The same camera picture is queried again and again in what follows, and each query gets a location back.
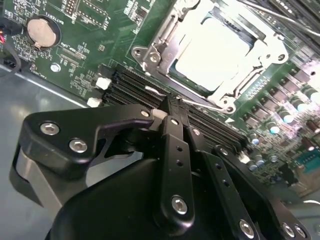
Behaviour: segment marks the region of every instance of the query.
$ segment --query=mounting screw hole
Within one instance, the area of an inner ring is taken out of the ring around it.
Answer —
[[[230,187],[230,184],[228,183],[228,181],[226,180],[222,180],[223,184],[226,186],[226,187]]]
[[[234,111],[234,108],[233,107],[228,107],[227,109],[226,109],[226,111],[228,112],[228,113],[232,113],[233,111]]]
[[[216,167],[217,169],[219,169],[219,170],[222,169],[222,166],[220,166],[218,163],[215,165],[215,167]]]
[[[135,50],[134,51],[134,54],[137,56],[137,57],[140,57],[141,56],[141,52],[140,52],[140,50]]]
[[[285,59],[286,55],[281,54],[278,56],[278,61],[282,61],[283,59]]]
[[[176,164],[181,168],[184,166],[184,164],[180,160],[177,160]]]

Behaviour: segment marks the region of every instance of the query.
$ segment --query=electrolytic capacitor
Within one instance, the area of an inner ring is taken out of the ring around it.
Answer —
[[[307,137],[303,137],[302,139],[301,139],[301,143],[302,143],[302,145],[305,147],[305,149],[307,149],[308,151],[313,151],[313,150],[315,150],[315,146],[314,146],[314,144],[312,143],[312,141],[310,141]]]
[[[251,133],[249,135],[249,139],[250,139],[250,142],[253,144],[253,145],[258,145],[260,143],[260,140],[257,136],[257,134],[255,133]]]
[[[254,156],[254,162],[259,168],[262,167],[263,165],[265,165],[265,161],[262,158],[261,154]]]
[[[287,110],[279,111],[278,114],[285,124],[291,124],[295,120],[294,116],[292,116]]]
[[[308,120],[308,121],[306,121],[305,125],[306,125],[314,134],[319,134],[319,133],[320,133],[320,127],[319,127],[313,120]]]
[[[304,90],[303,94],[306,95],[312,102],[320,104],[320,92],[315,90],[313,87],[309,87],[308,89]]]
[[[278,157],[276,155],[273,155],[273,156],[270,157],[270,161],[275,164],[275,163],[277,163],[279,161],[279,159],[278,159]]]
[[[277,126],[275,122],[268,122],[265,125],[271,134],[278,134],[280,132],[280,128]]]
[[[308,109],[308,104],[304,103],[301,99],[295,99],[291,102],[291,104],[300,113],[302,113]]]
[[[246,165],[249,167],[249,170],[251,172],[253,172],[253,171],[258,169],[258,166],[253,161],[249,161]]]

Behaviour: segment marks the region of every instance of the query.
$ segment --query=gray metal surface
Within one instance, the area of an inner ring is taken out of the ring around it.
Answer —
[[[17,159],[16,171],[31,184],[52,220],[56,218],[59,210],[71,197],[87,188],[86,177],[72,182],[65,181],[28,158],[22,150]]]
[[[81,99],[28,73],[0,80],[1,240],[44,240],[52,224],[47,210],[16,192],[9,182],[9,171],[24,118],[35,112],[85,106]],[[88,186],[133,163],[139,156],[134,154],[130,160],[116,159],[92,167],[86,179]]]

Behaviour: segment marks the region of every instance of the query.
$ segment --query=hole in bracket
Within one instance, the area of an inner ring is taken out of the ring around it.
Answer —
[[[226,186],[226,187],[230,187],[230,184],[228,183],[228,181],[226,180],[222,180],[223,184]]]
[[[283,61],[286,58],[286,55],[281,54],[278,56],[278,61]]]
[[[176,164],[181,168],[184,166],[184,164],[180,160],[177,160]]]
[[[137,57],[140,57],[141,56],[141,52],[140,52],[140,50],[135,50],[134,51],[134,54],[137,56]]]

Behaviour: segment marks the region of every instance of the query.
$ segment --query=screw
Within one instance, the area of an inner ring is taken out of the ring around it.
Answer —
[[[174,124],[174,125],[179,125],[179,122],[175,119],[171,119],[171,122]]]
[[[289,225],[286,224],[285,222],[282,223],[282,229],[283,229],[284,232],[285,232],[288,236],[290,236],[291,238],[294,238],[294,237],[295,237],[294,231],[293,231],[292,228],[289,227]]]
[[[157,58],[155,56],[151,56],[150,57],[151,62],[156,63],[157,62]]]
[[[152,53],[150,53],[149,56],[150,56],[151,62],[153,62],[153,63],[157,63],[161,59],[161,56],[157,52],[152,52]]]
[[[192,129],[192,131],[194,132],[195,135],[200,136],[200,132],[198,129]]]
[[[82,141],[81,139],[74,139],[69,143],[69,147],[72,151],[78,153],[78,154],[82,154],[85,151],[87,151],[88,146],[87,144]]]
[[[50,135],[50,136],[56,135],[60,131],[59,127],[52,122],[45,122],[45,123],[41,124],[40,130],[44,134]]]
[[[146,117],[146,118],[148,118],[148,117],[150,117],[150,113],[148,113],[147,111],[141,111],[141,114],[144,116],[144,117]]]
[[[249,238],[253,239],[255,237],[255,232],[253,228],[245,220],[240,220],[239,226],[241,231]]]
[[[228,156],[228,152],[224,148],[221,148],[220,151],[223,153],[223,155]]]
[[[298,232],[298,234],[300,234],[303,238],[307,238],[307,235],[306,235],[306,233],[305,233],[305,231],[303,231],[302,229],[301,229],[301,227],[299,227],[299,225],[294,225],[294,228],[295,228],[295,230]]]
[[[171,204],[173,209],[180,215],[185,215],[188,211],[186,202],[178,196],[172,198]]]
[[[58,63],[54,62],[51,64],[50,69],[52,72],[58,73],[61,71],[61,66]]]

